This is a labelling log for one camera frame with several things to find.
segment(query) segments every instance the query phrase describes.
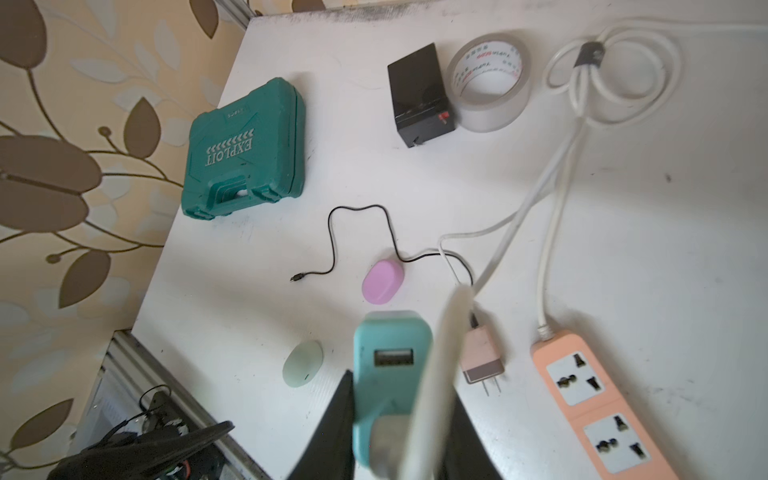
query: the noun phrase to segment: metal frame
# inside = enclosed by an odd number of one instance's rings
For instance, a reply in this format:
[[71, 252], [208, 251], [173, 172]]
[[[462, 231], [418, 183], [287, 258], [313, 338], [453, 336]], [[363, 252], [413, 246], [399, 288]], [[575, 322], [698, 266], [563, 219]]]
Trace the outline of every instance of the metal frame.
[[[94, 388], [88, 397], [86, 410], [78, 425], [78, 432], [88, 432], [93, 429], [98, 406], [106, 384], [117, 383], [121, 389], [117, 391], [120, 399], [129, 397], [126, 404], [135, 406], [138, 413], [138, 400], [142, 393], [153, 386], [164, 383], [171, 387], [171, 398], [179, 405], [193, 422], [201, 427], [216, 425], [212, 416], [194, 399], [194, 397], [139, 343], [130, 331], [114, 333], [109, 344], [104, 362], [96, 378]], [[69, 455], [78, 453], [87, 445], [80, 445], [76, 440]], [[216, 447], [227, 459], [227, 466], [222, 472], [223, 480], [272, 480], [264, 470], [235, 442], [226, 435], [216, 441]]]
[[243, 30], [248, 28], [250, 19], [256, 16], [247, 0], [216, 0], [216, 3], [226, 10]]

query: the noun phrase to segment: mint green oval object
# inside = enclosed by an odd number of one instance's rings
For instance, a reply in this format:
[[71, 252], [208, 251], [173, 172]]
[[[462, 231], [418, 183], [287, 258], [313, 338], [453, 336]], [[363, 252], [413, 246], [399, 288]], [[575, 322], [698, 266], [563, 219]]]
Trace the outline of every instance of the mint green oval object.
[[300, 387], [315, 378], [323, 364], [323, 348], [314, 340], [300, 343], [283, 364], [283, 380], [289, 387]]
[[192, 122], [184, 215], [212, 220], [298, 197], [304, 187], [304, 100], [282, 78]]

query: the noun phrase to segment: wall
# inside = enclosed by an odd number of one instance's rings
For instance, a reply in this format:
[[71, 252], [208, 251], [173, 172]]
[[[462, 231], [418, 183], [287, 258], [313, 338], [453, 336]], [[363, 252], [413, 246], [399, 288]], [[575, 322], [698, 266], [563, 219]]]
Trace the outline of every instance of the wall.
[[262, 15], [292, 12], [314, 12], [331, 8], [354, 7], [385, 3], [404, 3], [412, 0], [250, 0], [250, 7]]
[[1, 477], [66, 452], [242, 37], [213, 0], [0, 3]]

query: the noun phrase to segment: black cable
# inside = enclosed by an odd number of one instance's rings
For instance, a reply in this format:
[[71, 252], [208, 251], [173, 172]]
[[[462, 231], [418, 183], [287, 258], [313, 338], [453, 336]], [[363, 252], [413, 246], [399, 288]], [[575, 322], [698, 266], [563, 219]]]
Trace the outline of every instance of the black cable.
[[168, 396], [171, 396], [171, 395], [173, 394], [173, 392], [174, 392], [173, 390], [171, 390], [171, 389], [170, 389], [170, 386], [168, 386], [168, 385], [166, 385], [166, 384], [164, 384], [164, 383], [160, 383], [160, 384], [157, 384], [157, 385], [155, 385], [155, 386], [154, 386], [154, 387], [152, 387], [151, 389], [147, 390], [146, 392], [142, 393], [142, 394], [141, 394], [141, 396], [139, 397], [139, 409], [140, 409], [142, 412], [146, 413], [146, 412], [149, 412], [149, 410], [147, 410], [146, 408], [144, 408], [144, 405], [142, 405], [142, 404], [141, 404], [141, 400], [143, 400], [143, 399], [144, 399], [144, 397], [145, 397], [145, 396], [146, 396], [146, 395], [147, 395], [149, 392], [151, 392], [152, 390], [155, 390], [155, 389], [159, 389], [160, 387], [165, 387], [165, 388], [167, 388], [167, 389], [168, 389]]
[[[397, 240], [395, 240], [395, 229], [392, 228], [392, 220], [389, 218], [389, 212], [387, 211], [386, 207], [384, 207], [383, 205], [379, 205], [379, 204], [373, 204], [373, 205], [369, 205], [367, 207], [359, 207], [359, 208], [358, 207], [347, 207], [346, 205], [339, 205], [338, 207], [334, 207], [330, 211], [330, 213], [328, 213], [328, 236], [331, 239], [331, 253], [333, 254], [333, 263], [331, 264], [331, 267], [328, 270], [326, 270], [325, 272], [302, 272], [302, 273], [297, 273], [296, 275], [290, 277], [290, 281], [296, 282], [298, 280], [301, 280], [302, 278], [304, 278], [307, 275], [326, 275], [328, 273], [333, 272], [333, 269], [336, 268], [336, 241], [333, 239], [333, 229], [331, 228], [331, 216], [333, 215], [333, 212], [337, 211], [338, 209], [351, 210], [353, 212], [360, 212], [361, 210], [368, 210], [369, 208], [374, 208], [374, 207], [380, 208], [380, 209], [384, 210], [384, 215], [386, 216], [387, 227], [389, 227], [389, 235], [392, 237], [392, 245], [395, 246], [395, 255], [397, 255], [398, 260], [400, 260], [403, 263], [411, 263], [411, 262], [415, 262], [417, 260], [421, 260], [422, 258], [425, 258], [425, 257], [434, 257], [434, 256], [440, 254], [440, 252], [423, 253], [422, 255], [419, 255], [419, 256], [414, 257], [414, 258], [409, 258], [409, 259], [406, 260], [406, 259], [402, 258], [402, 255], [400, 255], [400, 251], [399, 251], [399, 249], [397, 247]], [[472, 277], [472, 270], [469, 268], [469, 266], [464, 261], [464, 259], [462, 259], [457, 253], [449, 252], [447, 250], [445, 251], [445, 255], [447, 257], [453, 257], [453, 258], [457, 259], [462, 264], [462, 266], [467, 270], [467, 274], [469, 275], [469, 284], [470, 285], [474, 285], [475, 279]]]
[[165, 387], [165, 388], [168, 389], [168, 396], [170, 396], [173, 393], [173, 390], [171, 390], [170, 386], [168, 386], [168, 385], [166, 385], [164, 383], [161, 383], [159, 385], [155, 385], [154, 387], [150, 388], [146, 392], [142, 393], [141, 396], [139, 397], [139, 409], [141, 410], [141, 413], [138, 413], [137, 415], [134, 415], [134, 416], [130, 417], [128, 420], [123, 420], [122, 422], [120, 422], [117, 425], [115, 425], [114, 427], [112, 427], [112, 430], [107, 432], [107, 435], [104, 435], [104, 437], [102, 437], [101, 440], [99, 440], [98, 443], [93, 445], [91, 448], [94, 449], [94, 448], [99, 448], [99, 447], [102, 447], [104, 445], [107, 445], [107, 442], [109, 442], [109, 439], [112, 438], [112, 435], [117, 433], [119, 429], [122, 429], [123, 427], [125, 427], [131, 420], [135, 420], [135, 419], [137, 419], [137, 418], [139, 418], [141, 416], [144, 416], [144, 415], [147, 415], [149, 413], [152, 413], [155, 410], [159, 409], [160, 407], [164, 406], [165, 404], [161, 403], [160, 405], [152, 407], [151, 409], [146, 409], [144, 407], [144, 405], [141, 404], [141, 400], [143, 400], [144, 397], [149, 392], [151, 392], [152, 390], [155, 390], [155, 389], [159, 389], [160, 387]]

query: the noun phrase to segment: black box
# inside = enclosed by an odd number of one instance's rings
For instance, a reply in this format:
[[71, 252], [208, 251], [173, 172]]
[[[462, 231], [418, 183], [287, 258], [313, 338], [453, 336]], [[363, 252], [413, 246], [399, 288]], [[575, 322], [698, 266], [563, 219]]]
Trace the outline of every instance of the black box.
[[435, 44], [400, 58], [388, 70], [395, 126], [409, 148], [456, 129]]

